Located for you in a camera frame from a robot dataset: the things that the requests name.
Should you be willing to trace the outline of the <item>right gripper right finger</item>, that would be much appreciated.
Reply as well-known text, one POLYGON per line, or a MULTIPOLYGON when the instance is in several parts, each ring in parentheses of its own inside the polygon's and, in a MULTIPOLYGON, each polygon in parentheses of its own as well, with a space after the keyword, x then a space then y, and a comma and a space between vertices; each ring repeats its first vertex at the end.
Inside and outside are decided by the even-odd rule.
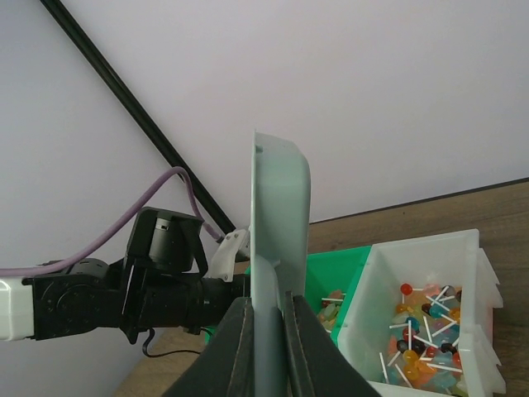
POLYGON ((302 295, 284 296, 284 339, 293 396, 378 396, 342 356, 302 295))

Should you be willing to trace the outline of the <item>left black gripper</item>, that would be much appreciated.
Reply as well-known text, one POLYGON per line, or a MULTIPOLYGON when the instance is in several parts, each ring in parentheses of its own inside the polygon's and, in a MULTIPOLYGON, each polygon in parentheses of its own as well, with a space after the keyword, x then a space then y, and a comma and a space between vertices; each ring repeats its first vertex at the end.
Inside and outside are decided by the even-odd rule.
POLYGON ((202 280, 203 298, 201 326, 215 328, 235 299, 250 297, 250 276, 234 275, 232 281, 205 278, 202 280))

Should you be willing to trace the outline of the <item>white candy bin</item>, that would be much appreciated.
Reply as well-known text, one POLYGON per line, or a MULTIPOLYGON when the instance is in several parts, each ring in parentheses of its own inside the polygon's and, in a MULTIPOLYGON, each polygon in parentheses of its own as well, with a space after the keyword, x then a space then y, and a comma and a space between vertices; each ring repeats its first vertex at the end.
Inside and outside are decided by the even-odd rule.
POLYGON ((337 346, 383 396, 502 394, 498 286, 475 229, 375 244, 341 311, 337 346))

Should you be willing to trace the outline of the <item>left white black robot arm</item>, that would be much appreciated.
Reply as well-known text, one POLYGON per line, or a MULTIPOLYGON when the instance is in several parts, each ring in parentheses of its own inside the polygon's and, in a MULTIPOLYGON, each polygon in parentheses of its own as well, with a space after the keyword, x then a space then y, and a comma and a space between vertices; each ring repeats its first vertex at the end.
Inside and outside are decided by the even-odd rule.
POLYGON ((2 277, 1 339, 118 328, 134 344, 156 328, 198 334, 218 325, 235 299, 250 296, 250 277, 207 276, 202 225, 191 215, 143 208, 117 262, 83 258, 63 270, 42 265, 40 275, 2 277))

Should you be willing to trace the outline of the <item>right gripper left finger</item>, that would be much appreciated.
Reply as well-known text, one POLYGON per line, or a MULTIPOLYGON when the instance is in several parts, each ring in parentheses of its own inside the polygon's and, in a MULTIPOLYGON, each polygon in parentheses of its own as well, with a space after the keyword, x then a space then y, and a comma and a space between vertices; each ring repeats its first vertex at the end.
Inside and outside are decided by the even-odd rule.
POLYGON ((249 298, 237 298, 195 362, 164 392, 165 396, 252 396, 254 310, 249 298))

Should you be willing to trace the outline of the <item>green candy bin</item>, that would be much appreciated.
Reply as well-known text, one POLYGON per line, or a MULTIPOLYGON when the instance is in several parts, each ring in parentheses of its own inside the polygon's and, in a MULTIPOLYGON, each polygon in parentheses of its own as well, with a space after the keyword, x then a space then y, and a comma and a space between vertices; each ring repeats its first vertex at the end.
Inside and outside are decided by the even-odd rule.
POLYGON ((338 334, 350 306, 360 276, 368 259, 370 246, 361 246, 340 251, 309 254, 304 296, 312 311, 319 315, 327 298, 337 299, 341 292, 341 302, 337 315, 331 320, 327 335, 338 346, 338 334))

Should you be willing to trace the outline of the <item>light blue slotted scoop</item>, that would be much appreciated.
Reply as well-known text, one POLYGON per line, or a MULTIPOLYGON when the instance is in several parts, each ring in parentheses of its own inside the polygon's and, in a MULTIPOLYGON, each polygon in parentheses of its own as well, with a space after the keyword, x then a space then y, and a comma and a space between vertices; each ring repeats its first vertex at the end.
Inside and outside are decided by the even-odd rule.
POLYGON ((310 168, 291 141, 256 132, 250 203, 250 297, 254 394, 285 396, 284 298, 303 294, 311 203, 310 168))

